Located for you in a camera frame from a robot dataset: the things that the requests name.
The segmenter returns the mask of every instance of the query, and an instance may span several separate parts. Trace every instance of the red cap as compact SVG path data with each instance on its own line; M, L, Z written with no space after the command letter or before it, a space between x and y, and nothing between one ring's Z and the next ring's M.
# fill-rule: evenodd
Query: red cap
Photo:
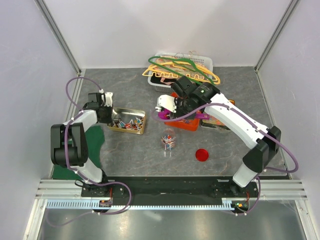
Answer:
M209 158L209 153L207 150L200 148L195 152L195 158L200 162L205 162Z

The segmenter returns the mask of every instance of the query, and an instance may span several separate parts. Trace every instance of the white basket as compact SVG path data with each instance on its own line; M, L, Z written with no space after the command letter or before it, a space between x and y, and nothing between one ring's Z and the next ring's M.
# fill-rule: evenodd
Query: white basket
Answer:
M194 61L195 63L200 63L205 65L205 67L207 69L209 69L210 71L213 70L214 68L214 64L212 62L212 59L206 56L196 56L196 55L190 55L190 54L183 54L183 53L173 53L173 52L158 52L155 56L172 56L172 57L176 57L178 59L181 58L186 58L186 59L190 59L192 61ZM151 75L152 75L152 71L149 71L149 75L148 76L148 83L154 87L154 89L158 92L164 92L164 93L172 93L173 89L171 88L170 85L165 85L165 84L158 84L158 83L153 83L151 82Z

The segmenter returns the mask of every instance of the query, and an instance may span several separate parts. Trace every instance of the green mat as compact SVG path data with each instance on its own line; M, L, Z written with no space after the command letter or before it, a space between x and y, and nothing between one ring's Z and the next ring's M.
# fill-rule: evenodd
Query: green mat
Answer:
M100 149L102 144L105 142L104 131L101 126L92 126L85 132L85 138L88 145L89 158L98 168L101 168ZM81 180L82 178L67 168L55 165L52 179Z

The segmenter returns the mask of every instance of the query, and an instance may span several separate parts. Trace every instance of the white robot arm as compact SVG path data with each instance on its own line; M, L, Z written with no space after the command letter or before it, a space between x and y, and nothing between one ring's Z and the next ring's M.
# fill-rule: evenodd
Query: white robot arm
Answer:
M83 114L68 129L68 157L73 170L81 172L86 179L100 183L103 171L89 158L85 132L96 123L111 123L113 113L113 93L89 93L89 102L84 105ZM51 161L54 165L67 167L64 145L66 125L55 124L51 127Z
M244 188L278 152L279 146L265 137L260 131L280 141L281 131L273 126L260 124L234 106L215 86L203 83L199 87L186 77L172 85L180 98L161 95L157 100L156 111L166 109L172 118L184 116L204 104L212 104L204 112L217 118L237 134L250 151L243 157L243 163L233 176L233 181Z

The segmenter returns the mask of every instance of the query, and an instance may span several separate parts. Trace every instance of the orange tray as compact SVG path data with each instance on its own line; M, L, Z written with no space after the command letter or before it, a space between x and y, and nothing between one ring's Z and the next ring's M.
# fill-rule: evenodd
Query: orange tray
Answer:
M173 92L171 93L172 97L177 98L178 95ZM165 125L171 126L171 127L175 127L175 128L179 128L179 129L185 129L188 131L196 131L198 129L200 123L200 119L184 119L184 120L180 120L180 121L171 121L171 122L165 122Z

